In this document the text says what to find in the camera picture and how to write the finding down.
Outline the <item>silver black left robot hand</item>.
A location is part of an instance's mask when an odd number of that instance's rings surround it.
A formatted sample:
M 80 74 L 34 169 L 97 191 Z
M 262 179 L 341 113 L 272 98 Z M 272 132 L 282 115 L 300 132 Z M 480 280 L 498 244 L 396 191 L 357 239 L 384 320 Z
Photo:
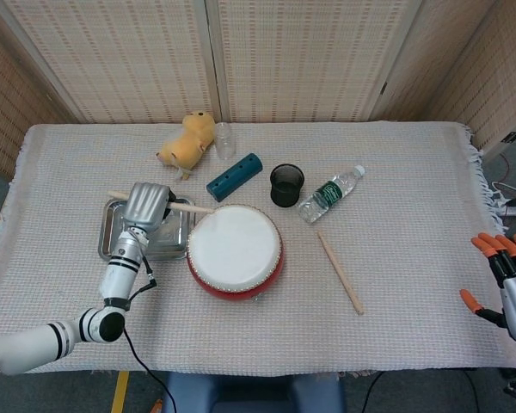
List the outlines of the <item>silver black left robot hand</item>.
M 156 231 L 169 214 L 167 204 L 176 196 L 169 186 L 150 182 L 136 182 L 129 194 L 124 222 L 146 233 Z

